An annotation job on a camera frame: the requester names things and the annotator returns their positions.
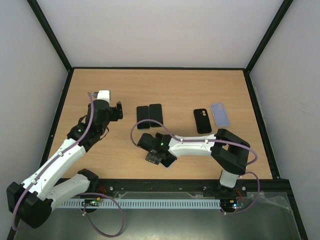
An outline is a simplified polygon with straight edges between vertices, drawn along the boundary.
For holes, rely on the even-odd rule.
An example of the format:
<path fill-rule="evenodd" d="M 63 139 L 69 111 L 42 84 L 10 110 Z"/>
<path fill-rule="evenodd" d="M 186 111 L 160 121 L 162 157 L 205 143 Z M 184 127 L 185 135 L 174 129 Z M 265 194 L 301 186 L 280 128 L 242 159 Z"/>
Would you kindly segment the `lilac phone case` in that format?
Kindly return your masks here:
<path fill-rule="evenodd" d="M 210 109 L 217 127 L 227 127 L 230 125 L 228 114 L 222 102 L 212 103 Z"/>

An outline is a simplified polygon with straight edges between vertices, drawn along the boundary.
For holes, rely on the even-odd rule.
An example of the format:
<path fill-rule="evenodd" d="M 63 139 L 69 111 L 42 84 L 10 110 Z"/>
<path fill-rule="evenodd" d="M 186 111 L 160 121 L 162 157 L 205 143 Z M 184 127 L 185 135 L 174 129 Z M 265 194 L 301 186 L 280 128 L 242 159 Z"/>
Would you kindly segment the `black phone case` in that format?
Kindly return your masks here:
<path fill-rule="evenodd" d="M 205 108 L 194 109 L 193 115 L 196 129 L 199 134 L 209 134 L 212 132 L 209 115 Z"/>

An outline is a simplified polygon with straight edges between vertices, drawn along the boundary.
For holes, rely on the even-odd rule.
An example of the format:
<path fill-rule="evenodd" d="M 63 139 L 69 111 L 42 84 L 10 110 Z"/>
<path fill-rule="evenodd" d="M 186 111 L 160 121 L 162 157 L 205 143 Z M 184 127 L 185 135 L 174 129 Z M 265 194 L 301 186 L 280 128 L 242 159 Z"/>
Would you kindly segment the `black bare phone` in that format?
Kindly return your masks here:
<path fill-rule="evenodd" d="M 150 129 L 150 122 L 146 121 L 149 119 L 149 106 L 137 106 L 136 107 L 136 121 L 140 122 L 144 120 L 143 122 L 139 123 L 137 125 L 138 130 L 147 130 Z"/>

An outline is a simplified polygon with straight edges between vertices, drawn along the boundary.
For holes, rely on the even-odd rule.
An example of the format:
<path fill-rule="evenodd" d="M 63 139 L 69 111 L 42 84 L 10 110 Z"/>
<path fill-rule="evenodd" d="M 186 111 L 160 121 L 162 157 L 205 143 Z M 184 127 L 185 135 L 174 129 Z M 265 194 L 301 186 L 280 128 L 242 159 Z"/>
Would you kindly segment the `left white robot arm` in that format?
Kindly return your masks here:
<path fill-rule="evenodd" d="M 82 169 L 69 180 L 58 184 L 62 175 L 108 132 L 108 124 L 123 118 L 120 101 L 111 107 L 105 99 L 91 100 L 86 116 L 79 119 L 67 134 L 56 153 L 34 174 L 6 189 L 8 209 L 12 213 L 11 227 L 18 230 L 16 220 L 32 228 L 40 227 L 52 211 L 64 201 L 98 189 L 99 177 Z"/>

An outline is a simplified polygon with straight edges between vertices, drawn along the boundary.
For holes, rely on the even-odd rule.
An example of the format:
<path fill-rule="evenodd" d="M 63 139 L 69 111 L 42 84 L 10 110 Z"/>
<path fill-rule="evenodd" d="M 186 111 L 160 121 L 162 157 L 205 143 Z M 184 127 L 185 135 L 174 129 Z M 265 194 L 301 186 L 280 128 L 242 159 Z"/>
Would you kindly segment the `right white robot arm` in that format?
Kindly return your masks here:
<path fill-rule="evenodd" d="M 181 156 L 212 157 L 222 167 L 218 191 L 224 196 L 235 191 L 238 177 L 246 173 L 250 152 L 248 142 L 224 128 L 198 137 L 144 133 L 137 146 L 147 151 L 146 161 L 166 168 Z"/>

